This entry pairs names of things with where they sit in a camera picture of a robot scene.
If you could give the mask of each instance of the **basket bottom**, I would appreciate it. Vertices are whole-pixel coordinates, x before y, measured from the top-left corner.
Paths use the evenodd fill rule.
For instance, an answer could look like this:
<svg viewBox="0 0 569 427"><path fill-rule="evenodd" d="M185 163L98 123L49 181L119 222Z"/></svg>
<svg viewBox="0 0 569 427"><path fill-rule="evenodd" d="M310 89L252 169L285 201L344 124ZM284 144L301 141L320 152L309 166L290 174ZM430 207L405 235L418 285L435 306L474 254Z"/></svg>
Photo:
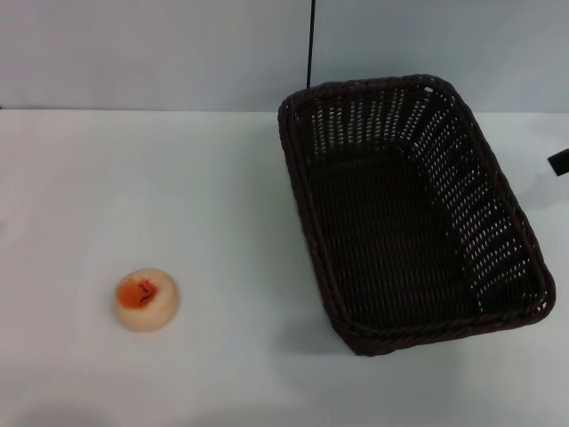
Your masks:
<svg viewBox="0 0 569 427"><path fill-rule="evenodd" d="M309 184L349 321L415 326L477 314L419 166L384 149L328 161Z"/></svg>

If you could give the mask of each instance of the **orange stain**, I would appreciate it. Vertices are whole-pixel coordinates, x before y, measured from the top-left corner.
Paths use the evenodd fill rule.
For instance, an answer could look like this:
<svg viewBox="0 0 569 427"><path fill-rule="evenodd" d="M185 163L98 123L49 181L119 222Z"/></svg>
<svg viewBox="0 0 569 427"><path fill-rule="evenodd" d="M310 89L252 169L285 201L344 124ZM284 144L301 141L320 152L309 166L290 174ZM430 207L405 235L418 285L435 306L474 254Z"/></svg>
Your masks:
<svg viewBox="0 0 569 427"><path fill-rule="evenodd" d="M154 300L156 292L156 286L150 280L131 278L118 287L116 298L127 309L142 309Z"/></svg>

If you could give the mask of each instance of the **wicker basket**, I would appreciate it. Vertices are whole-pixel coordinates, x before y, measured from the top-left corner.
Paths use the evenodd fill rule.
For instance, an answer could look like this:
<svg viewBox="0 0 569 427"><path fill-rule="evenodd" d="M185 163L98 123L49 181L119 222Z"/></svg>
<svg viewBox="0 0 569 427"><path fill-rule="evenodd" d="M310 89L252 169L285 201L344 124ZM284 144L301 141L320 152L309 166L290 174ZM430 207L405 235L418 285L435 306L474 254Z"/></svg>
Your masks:
<svg viewBox="0 0 569 427"><path fill-rule="evenodd" d="M472 112L431 76L287 98L280 137L333 328L374 356L529 325L555 303Z"/></svg>

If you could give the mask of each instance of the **white wall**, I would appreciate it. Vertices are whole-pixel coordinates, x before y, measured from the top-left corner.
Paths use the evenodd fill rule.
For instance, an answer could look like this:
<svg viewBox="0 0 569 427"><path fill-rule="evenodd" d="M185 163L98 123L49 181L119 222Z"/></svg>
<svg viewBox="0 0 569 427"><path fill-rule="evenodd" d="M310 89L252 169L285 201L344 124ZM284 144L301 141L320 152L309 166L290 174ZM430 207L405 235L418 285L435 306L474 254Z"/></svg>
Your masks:
<svg viewBox="0 0 569 427"><path fill-rule="evenodd" d="M569 111L567 0L320 0L313 84L429 73L477 111Z"/></svg>
<svg viewBox="0 0 569 427"><path fill-rule="evenodd" d="M308 34L308 0L0 0L0 105L276 110Z"/></svg>

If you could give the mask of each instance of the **woven pattern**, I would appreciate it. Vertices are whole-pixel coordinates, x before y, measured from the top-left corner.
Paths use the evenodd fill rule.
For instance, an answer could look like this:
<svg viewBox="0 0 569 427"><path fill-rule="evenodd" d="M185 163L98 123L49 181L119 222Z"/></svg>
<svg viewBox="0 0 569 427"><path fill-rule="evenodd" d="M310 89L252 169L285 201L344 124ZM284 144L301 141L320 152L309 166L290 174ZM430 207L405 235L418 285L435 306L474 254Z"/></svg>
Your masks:
<svg viewBox="0 0 569 427"><path fill-rule="evenodd" d="M430 76L326 84L279 110L326 312L357 354L535 323L555 285L469 108Z"/></svg>

